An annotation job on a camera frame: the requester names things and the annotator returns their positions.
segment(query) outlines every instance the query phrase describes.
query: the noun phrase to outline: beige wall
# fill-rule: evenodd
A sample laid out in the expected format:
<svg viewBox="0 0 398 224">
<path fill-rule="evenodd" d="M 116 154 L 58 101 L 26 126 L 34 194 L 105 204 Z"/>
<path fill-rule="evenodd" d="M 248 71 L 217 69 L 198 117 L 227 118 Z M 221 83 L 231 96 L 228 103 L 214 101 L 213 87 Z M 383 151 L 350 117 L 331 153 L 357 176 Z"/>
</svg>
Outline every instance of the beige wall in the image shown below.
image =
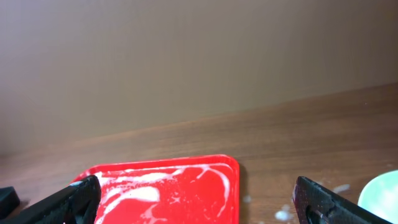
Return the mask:
<svg viewBox="0 0 398 224">
<path fill-rule="evenodd" d="M 0 152 L 396 82 L 397 3 L 0 0 Z"/>
</svg>

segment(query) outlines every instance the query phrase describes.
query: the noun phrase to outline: brown wooden surface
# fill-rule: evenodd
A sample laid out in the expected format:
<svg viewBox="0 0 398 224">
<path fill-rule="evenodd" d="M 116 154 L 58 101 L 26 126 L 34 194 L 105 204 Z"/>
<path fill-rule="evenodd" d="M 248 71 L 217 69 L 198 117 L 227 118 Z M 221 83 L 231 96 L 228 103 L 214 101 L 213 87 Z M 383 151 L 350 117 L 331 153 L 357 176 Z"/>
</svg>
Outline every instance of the brown wooden surface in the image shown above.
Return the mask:
<svg viewBox="0 0 398 224">
<path fill-rule="evenodd" d="M 34 203 L 95 164 L 204 154 L 241 164 L 241 193 L 252 198 L 241 223 L 278 223 L 299 175 L 350 184 L 341 195 L 357 202 L 373 177 L 398 168 L 398 84 L 2 156 L 0 187 Z"/>
</svg>

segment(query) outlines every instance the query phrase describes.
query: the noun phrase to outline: light green bowl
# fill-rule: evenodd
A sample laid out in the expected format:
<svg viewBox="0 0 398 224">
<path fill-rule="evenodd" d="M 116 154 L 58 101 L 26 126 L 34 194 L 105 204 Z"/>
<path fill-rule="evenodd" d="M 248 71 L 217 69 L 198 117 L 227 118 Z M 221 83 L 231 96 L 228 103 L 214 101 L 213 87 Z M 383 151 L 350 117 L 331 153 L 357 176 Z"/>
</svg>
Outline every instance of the light green bowl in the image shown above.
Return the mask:
<svg viewBox="0 0 398 224">
<path fill-rule="evenodd" d="M 398 224 L 398 170 L 382 174 L 366 184 L 359 196 L 358 205 Z"/>
</svg>

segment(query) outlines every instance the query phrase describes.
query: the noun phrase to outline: wooden tabletop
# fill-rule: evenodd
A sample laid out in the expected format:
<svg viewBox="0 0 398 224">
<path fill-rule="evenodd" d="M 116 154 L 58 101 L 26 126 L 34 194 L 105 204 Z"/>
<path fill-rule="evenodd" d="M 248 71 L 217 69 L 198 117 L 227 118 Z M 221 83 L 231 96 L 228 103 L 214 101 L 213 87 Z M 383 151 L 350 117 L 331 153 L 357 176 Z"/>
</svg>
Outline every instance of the wooden tabletop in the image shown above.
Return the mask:
<svg viewBox="0 0 398 224">
<path fill-rule="evenodd" d="M 95 164 L 205 154 L 241 164 L 241 195 L 251 196 L 241 223 L 280 223 L 300 175 L 350 184 L 340 194 L 356 203 L 372 178 L 398 169 L 398 84 L 2 156 L 0 187 L 35 203 Z"/>
</svg>

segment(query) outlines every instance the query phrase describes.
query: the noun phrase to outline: wood grain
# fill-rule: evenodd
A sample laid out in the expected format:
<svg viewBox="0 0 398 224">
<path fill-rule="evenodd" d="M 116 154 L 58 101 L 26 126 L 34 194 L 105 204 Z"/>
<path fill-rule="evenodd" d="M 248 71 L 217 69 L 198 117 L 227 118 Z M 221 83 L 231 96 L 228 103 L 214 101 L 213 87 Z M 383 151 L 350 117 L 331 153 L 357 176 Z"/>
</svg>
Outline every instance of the wood grain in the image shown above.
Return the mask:
<svg viewBox="0 0 398 224">
<path fill-rule="evenodd" d="M 229 154 L 252 198 L 241 223 L 278 223 L 299 175 L 350 184 L 341 195 L 357 202 L 367 182 L 398 168 L 397 102 L 398 83 L 10 154 L 0 157 L 0 187 L 34 203 L 95 164 Z"/>
</svg>

